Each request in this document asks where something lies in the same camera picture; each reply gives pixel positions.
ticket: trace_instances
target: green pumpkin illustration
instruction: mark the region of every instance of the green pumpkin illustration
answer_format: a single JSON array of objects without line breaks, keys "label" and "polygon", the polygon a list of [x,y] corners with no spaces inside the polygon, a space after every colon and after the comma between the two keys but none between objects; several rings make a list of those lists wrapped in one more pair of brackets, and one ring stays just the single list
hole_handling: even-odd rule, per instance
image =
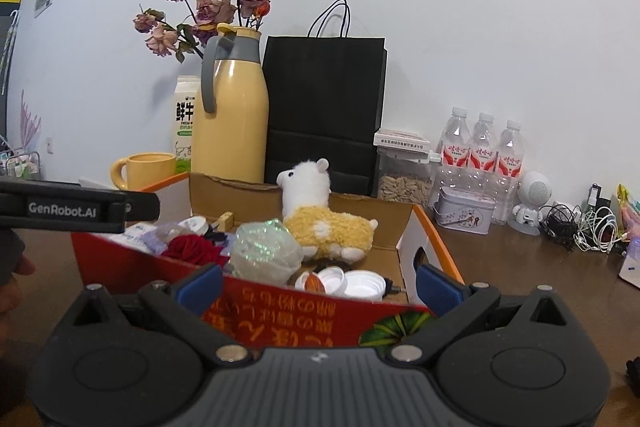
[{"label": "green pumpkin illustration", "polygon": [[426,312],[409,311],[391,315],[376,322],[370,330],[358,339],[361,347],[375,347],[380,355],[385,355],[405,337],[414,334],[428,324],[433,315]]}]

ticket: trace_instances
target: white cable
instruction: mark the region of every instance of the white cable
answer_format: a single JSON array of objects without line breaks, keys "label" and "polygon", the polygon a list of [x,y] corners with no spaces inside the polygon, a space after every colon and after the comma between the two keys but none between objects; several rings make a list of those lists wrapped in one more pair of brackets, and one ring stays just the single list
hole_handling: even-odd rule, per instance
[{"label": "white cable", "polygon": [[[610,239],[603,241],[602,237],[607,231],[611,234]],[[574,241],[582,251],[593,250],[609,253],[614,243],[626,239],[626,233],[619,238],[616,238],[617,235],[616,215],[611,212],[610,208],[601,206],[598,210],[590,210],[582,216],[578,231],[574,235]]]}]

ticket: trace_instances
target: bottle label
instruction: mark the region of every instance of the bottle label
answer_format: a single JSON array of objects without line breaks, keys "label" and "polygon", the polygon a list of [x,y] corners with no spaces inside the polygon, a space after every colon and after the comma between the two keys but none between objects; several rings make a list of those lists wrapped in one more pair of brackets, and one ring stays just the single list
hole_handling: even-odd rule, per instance
[{"label": "bottle label", "polygon": [[455,165],[456,167],[466,167],[469,156],[469,147],[458,145],[445,145],[442,148],[442,163],[444,165]]},{"label": "bottle label", "polygon": [[491,149],[483,149],[482,147],[477,147],[475,149],[471,149],[469,164],[474,169],[493,172],[495,169],[496,158],[497,158],[497,153],[495,151],[492,151]]},{"label": "bottle label", "polygon": [[520,175],[520,167],[522,166],[522,158],[515,156],[501,156],[498,159],[498,172],[503,176],[517,178]]}]

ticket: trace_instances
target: plush toy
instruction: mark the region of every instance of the plush toy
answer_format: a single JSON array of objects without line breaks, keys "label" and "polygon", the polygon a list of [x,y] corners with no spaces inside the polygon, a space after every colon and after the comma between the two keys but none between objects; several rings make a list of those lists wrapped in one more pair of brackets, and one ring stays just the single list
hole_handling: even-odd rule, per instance
[{"label": "plush toy", "polygon": [[306,259],[331,257],[345,263],[363,259],[373,244],[375,219],[329,210],[329,162],[302,162],[278,174],[282,188],[283,223]]}]

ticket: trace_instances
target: human hand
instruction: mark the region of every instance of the human hand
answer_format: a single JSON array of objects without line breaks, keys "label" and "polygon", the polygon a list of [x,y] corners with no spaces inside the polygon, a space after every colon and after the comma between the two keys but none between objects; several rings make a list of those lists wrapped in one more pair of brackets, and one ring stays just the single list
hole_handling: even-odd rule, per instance
[{"label": "human hand", "polygon": [[[14,272],[18,275],[31,275],[36,271],[35,265],[25,256],[20,257]],[[22,301],[22,292],[15,277],[0,286],[0,357],[4,355],[4,344],[9,335],[10,312],[15,310]]]}]

